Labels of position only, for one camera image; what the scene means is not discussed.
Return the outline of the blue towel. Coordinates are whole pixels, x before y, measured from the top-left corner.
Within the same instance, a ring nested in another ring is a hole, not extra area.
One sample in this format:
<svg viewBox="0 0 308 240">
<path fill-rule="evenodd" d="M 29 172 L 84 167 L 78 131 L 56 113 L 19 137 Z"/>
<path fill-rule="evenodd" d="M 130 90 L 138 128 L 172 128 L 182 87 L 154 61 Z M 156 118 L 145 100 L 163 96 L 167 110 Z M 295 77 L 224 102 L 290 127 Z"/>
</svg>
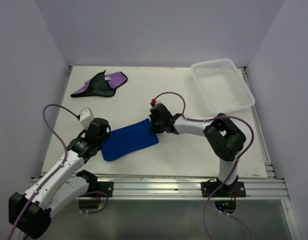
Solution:
<svg viewBox="0 0 308 240">
<path fill-rule="evenodd" d="M 103 143 L 102 157 L 107 162 L 115 161 L 125 155 L 159 143 L 158 137 L 151 133 L 151 122 L 148 118 L 111 132 Z"/>
</svg>

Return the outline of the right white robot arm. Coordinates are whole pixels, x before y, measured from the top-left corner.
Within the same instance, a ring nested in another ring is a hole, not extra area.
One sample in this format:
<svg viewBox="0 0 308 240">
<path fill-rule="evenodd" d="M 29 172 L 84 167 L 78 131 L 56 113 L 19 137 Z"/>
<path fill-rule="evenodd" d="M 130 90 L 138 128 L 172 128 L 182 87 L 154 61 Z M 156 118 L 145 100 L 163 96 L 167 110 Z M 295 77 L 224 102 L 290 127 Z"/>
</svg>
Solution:
<svg viewBox="0 0 308 240">
<path fill-rule="evenodd" d="M 189 134 L 206 138 L 219 157 L 217 192 L 226 197 L 235 190 L 238 156 L 247 138 L 227 115 L 220 113 L 212 120 L 187 120 L 180 113 L 171 114 L 162 103 L 152 103 L 149 117 L 150 130 L 154 134 Z"/>
</svg>

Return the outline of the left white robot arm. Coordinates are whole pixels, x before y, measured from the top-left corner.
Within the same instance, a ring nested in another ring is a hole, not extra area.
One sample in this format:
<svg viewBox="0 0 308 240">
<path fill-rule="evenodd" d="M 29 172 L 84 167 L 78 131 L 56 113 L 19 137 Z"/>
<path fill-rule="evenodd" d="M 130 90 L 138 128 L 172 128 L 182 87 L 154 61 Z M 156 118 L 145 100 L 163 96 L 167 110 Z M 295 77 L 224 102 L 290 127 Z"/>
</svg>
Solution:
<svg viewBox="0 0 308 240">
<path fill-rule="evenodd" d="M 98 190 L 98 178 L 79 169 L 102 149 L 111 127 L 103 118 L 94 118 L 89 126 L 65 147 L 62 158 L 35 185 L 24 193 L 15 192 L 8 200 L 8 220 L 12 228 L 32 239 L 43 235 L 52 218 L 77 197 L 108 195 Z"/>
</svg>

